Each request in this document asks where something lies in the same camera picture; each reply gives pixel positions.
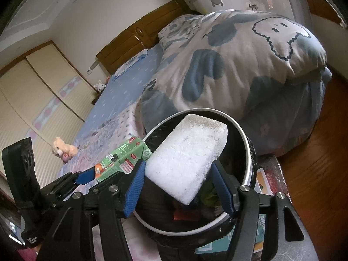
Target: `silver rim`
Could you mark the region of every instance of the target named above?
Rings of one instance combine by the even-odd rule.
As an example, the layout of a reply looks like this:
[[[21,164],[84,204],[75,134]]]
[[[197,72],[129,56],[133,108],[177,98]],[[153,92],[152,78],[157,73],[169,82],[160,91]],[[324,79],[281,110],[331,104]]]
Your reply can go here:
[[[161,124],[163,124],[164,122],[170,120],[173,117],[176,117],[178,115],[181,114],[186,114],[188,112],[193,112],[193,111],[208,111],[208,112],[214,112],[216,114],[219,114],[223,117],[225,117],[226,119],[228,119],[239,131],[243,142],[244,142],[244,147],[246,150],[246,166],[245,166],[245,174],[244,174],[244,178],[243,178],[243,182],[242,184],[246,184],[246,185],[250,185],[251,182],[251,177],[252,177],[252,167],[251,167],[251,155],[250,155],[250,147],[249,147],[249,143],[248,143],[248,139],[245,135],[245,133],[243,132],[243,130],[241,129],[241,127],[239,126],[239,124],[233,119],[231,118],[229,115],[215,110],[215,109],[210,109],[210,108],[193,108],[193,109],[189,109],[189,110],[185,110],[182,112],[178,112],[168,118],[166,118],[165,120],[161,121],[158,125],[156,125],[143,139],[143,141],[145,141],[150,135],[151,133],[154,132],[154,130],[156,130]],[[224,221],[226,221],[229,218],[229,215],[225,212],[223,212],[220,216],[218,216],[215,220],[211,221],[210,223],[198,228],[198,229],[194,229],[192,231],[184,231],[184,232],[179,232],[179,233],[173,233],[173,232],[169,232],[169,231],[162,231],[159,229],[154,228],[153,226],[149,225],[147,222],[145,222],[138,214],[137,212],[134,210],[134,215],[136,216],[136,218],[139,220],[139,222],[141,222],[145,227],[147,227],[148,229],[154,231],[155,233],[158,234],[163,234],[165,236],[190,236],[192,234],[198,234],[201,233],[203,231],[206,231],[216,225],[219,225],[221,223],[223,223]]]

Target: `yellow plush toy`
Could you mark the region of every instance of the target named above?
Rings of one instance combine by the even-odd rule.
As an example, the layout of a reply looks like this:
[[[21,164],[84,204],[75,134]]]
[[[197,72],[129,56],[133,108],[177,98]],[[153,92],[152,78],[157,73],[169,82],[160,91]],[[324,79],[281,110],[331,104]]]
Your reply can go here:
[[[78,147],[70,144],[65,144],[65,142],[60,138],[56,137],[52,144],[52,153],[57,157],[61,158],[66,164],[72,157],[77,154]]]

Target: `duvet with cartoon dog print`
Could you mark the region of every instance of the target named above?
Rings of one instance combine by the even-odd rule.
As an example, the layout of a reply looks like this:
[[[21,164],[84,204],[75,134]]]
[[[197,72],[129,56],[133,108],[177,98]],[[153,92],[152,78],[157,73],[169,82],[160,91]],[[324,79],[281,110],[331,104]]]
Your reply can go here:
[[[324,48],[302,25],[274,13],[221,10],[180,16],[158,36],[163,58],[142,93],[147,132],[176,112],[206,107],[236,119],[266,147],[258,154],[310,133],[331,73]]]

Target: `juice box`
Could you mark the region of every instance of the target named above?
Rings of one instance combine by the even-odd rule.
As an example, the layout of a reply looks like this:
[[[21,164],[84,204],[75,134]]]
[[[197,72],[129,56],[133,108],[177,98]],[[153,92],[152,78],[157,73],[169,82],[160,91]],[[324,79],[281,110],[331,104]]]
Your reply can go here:
[[[146,161],[151,155],[147,145],[138,137],[132,136],[95,165],[95,179],[101,182],[116,172],[129,174],[139,159]]]

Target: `wooden door frame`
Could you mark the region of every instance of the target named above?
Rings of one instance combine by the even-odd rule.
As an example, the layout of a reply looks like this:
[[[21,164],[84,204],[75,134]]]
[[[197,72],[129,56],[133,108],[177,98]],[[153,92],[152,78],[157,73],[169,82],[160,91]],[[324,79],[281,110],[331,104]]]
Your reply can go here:
[[[30,49],[29,51],[23,53],[22,55],[20,55],[19,57],[15,58],[13,61],[11,61],[10,63],[8,63],[5,67],[3,67],[2,69],[0,69],[0,77],[3,76],[7,71],[9,71],[11,68],[13,68],[15,65],[17,65],[19,62],[25,60],[25,58],[27,56],[29,56],[30,54],[34,53],[35,51],[46,47],[48,45],[52,44],[57,50],[58,52],[63,56],[63,58],[69,63],[69,65],[79,74],[79,76],[81,76],[84,81],[86,81],[86,83],[88,83],[88,85],[90,87],[92,87],[92,89],[98,93],[98,91],[93,87],[93,85],[76,69],[76,67],[69,61],[69,59],[67,57],[65,57],[65,55],[62,53],[62,51],[58,48],[58,46],[53,42],[53,40],[47,41],[45,43],[42,43],[36,47],[34,47],[33,49]]]

